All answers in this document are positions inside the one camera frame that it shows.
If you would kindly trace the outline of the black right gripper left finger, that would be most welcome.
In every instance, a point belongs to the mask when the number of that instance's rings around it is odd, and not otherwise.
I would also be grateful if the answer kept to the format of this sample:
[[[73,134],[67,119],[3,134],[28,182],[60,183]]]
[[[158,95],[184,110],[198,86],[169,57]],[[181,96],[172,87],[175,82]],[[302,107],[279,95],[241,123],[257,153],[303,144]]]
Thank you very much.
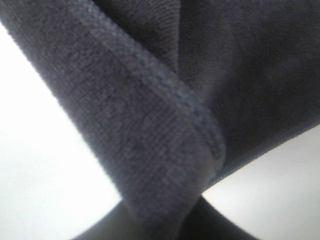
[[[135,223],[123,202],[73,240],[134,240]]]

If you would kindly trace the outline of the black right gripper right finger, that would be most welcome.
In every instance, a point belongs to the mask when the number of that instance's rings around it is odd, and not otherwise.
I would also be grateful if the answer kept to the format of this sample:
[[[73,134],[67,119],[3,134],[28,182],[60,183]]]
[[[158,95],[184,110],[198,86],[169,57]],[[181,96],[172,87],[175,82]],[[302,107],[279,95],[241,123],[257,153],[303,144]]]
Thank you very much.
[[[251,240],[252,235],[229,221],[203,197],[186,217],[179,240]]]

